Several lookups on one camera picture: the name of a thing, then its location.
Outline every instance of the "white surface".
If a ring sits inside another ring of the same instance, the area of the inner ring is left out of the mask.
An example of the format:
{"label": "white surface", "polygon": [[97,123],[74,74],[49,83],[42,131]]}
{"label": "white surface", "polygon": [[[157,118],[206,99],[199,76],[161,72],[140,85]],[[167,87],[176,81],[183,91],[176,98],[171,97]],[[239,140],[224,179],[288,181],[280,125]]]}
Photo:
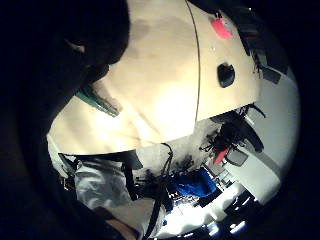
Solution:
{"label": "white surface", "polygon": [[[128,49],[107,76],[94,83],[102,98],[120,107],[120,115],[112,118],[74,97],[50,131],[63,153],[104,154],[172,141],[192,134],[196,120],[259,97],[253,60],[231,22],[234,37],[220,39],[210,15],[190,4],[199,34],[199,73],[195,28],[184,0],[128,4],[132,22]],[[225,62],[234,66],[236,78],[232,86],[221,88],[217,67]]]}
{"label": "white surface", "polygon": [[258,199],[259,203],[265,204],[278,192],[281,185],[280,178],[257,156],[250,154],[244,148],[239,149],[249,155],[246,162],[241,167],[230,163],[224,167]]}
{"label": "white surface", "polygon": [[267,115],[256,111],[249,116],[269,156],[280,169],[280,178],[289,170],[299,139],[300,100],[294,79],[282,76],[277,85],[263,81],[260,101],[256,105]]}

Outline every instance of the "black strap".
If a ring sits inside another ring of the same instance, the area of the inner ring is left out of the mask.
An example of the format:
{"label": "black strap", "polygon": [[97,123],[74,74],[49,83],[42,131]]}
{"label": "black strap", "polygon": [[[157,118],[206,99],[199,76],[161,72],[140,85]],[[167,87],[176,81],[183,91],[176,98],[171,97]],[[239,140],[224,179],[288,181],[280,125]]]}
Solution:
{"label": "black strap", "polygon": [[150,218],[147,232],[144,235],[144,237],[142,238],[142,240],[147,240],[149,238],[150,234],[152,233],[152,231],[157,223],[157,219],[158,219],[159,212],[160,212],[160,207],[163,202],[166,186],[167,186],[167,183],[169,180],[169,172],[170,172],[171,161],[173,158],[173,151],[168,144],[162,143],[162,145],[167,146],[170,149],[170,152],[168,153],[169,158],[166,161],[166,163],[164,164],[163,169],[161,171],[161,180],[160,180],[160,183],[158,186],[156,201],[153,206],[153,210],[152,210],[152,214],[151,214],[151,218]]}

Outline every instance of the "light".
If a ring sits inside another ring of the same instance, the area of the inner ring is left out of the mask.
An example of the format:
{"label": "light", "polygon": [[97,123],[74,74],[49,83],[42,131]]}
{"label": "light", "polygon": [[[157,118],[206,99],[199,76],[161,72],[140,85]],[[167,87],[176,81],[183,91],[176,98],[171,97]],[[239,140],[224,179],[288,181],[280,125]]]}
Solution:
{"label": "light", "polygon": [[184,235],[184,237],[191,237],[193,235],[193,233],[188,233],[186,235]]}
{"label": "light", "polygon": [[211,237],[219,232],[219,228],[215,222],[208,224],[207,228]]}
{"label": "light", "polygon": [[245,200],[243,203],[242,203],[242,206],[246,205],[250,200],[250,197],[247,198],[247,200]]}
{"label": "light", "polygon": [[244,226],[246,225],[245,221],[242,221],[241,223],[239,223],[237,226],[235,226],[234,228],[232,228],[232,230],[230,231],[230,233],[235,234],[236,232],[240,231],[240,229],[242,229]]}
{"label": "light", "polygon": [[209,232],[209,235],[212,237],[213,235],[217,234],[219,232],[219,228],[218,226],[215,226],[211,229],[211,231]]}
{"label": "light", "polygon": [[235,205],[238,202],[238,197],[235,199],[235,202],[232,205]]}

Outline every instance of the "red object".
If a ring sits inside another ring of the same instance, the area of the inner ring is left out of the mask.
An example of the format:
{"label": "red object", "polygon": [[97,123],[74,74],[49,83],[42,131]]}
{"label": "red object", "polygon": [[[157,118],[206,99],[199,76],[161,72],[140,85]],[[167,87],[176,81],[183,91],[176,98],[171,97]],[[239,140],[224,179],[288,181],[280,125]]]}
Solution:
{"label": "red object", "polygon": [[230,148],[227,148],[226,150],[221,151],[218,156],[216,157],[216,159],[214,160],[213,164],[219,164],[222,162],[222,160],[224,159],[224,157],[228,154]]}
{"label": "red object", "polygon": [[232,32],[223,18],[217,18],[211,22],[212,27],[221,38],[232,38]]}

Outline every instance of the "curved white surface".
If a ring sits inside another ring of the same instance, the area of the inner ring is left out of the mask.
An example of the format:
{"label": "curved white surface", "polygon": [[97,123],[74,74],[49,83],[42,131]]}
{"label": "curved white surface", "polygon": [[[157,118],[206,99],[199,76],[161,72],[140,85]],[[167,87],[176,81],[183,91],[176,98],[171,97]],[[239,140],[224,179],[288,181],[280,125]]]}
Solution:
{"label": "curved white surface", "polygon": [[[196,120],[259,97],[253,60],[246,56],[231,22],[234,37],[220,39],[211,26],[212,16],[190,4],[199,36],[199,73],[195,28],[184,0],[128,3],[129,47],[108,75],[94,84],[101,97],[120,107],[120,115],[112,118],[74,97],[50,131],[63,153],[103,154],[171,141],[192,134]],[[217,67],[224,62],[236,72],[228,88],[220,87],[217,79]]]}

